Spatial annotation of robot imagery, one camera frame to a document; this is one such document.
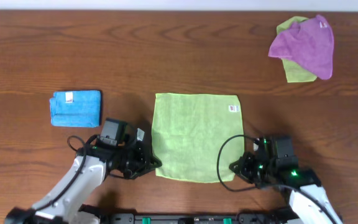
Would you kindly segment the light green cloth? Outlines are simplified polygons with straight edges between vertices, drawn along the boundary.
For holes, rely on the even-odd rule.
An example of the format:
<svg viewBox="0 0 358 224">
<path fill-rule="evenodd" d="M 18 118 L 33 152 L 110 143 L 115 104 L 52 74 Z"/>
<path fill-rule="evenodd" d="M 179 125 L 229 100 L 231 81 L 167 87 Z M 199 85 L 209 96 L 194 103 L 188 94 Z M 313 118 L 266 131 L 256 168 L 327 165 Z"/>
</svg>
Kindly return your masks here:
<svg viewBox="0 0 358 224">
<path fill-rule="evenodd" d="M 236 95 L 157 93 L 152 148 L 159 177 L 197 183 L 230 182 L 230 163 L 244 152 Z"/>
</svg>

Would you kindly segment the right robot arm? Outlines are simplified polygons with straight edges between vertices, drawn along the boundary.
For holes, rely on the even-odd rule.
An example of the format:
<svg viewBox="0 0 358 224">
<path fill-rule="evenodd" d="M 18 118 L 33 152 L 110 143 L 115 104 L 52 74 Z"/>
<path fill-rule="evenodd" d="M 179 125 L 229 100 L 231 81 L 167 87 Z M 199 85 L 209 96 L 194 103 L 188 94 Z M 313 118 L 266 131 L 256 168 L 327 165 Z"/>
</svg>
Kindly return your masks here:
<svg viewBox="0 0 358 224">
<path fill-rule="evenodd" d="M 302 223 L 342 223 L 316 173 L 301 168 L 294 154 L 280 157 L 247 152 L 229 169 L 257 189 L 273 188 L 281 192 Z"/>
</svg>

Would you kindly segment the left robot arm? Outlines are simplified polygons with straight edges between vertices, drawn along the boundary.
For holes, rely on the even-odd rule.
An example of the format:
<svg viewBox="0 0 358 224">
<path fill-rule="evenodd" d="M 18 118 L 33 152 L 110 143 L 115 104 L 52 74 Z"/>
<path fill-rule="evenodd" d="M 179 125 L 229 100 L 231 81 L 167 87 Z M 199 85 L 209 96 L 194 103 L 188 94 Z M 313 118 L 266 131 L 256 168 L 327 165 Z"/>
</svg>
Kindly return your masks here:
<svg viewBox="0 0 358 224">
<path fill-rule="evenodd" d="M 29 209 L 13 208 L 5 223 L 109 223 L 110 217 L 85 200 L 100 186 L 111 171 L 120 178 L 134 180 L 162 162 L 142 141 L 133 142 L 97 138 L 88 140 L 76 153 L 73 165 L 56 186 Z"/>
</svg>

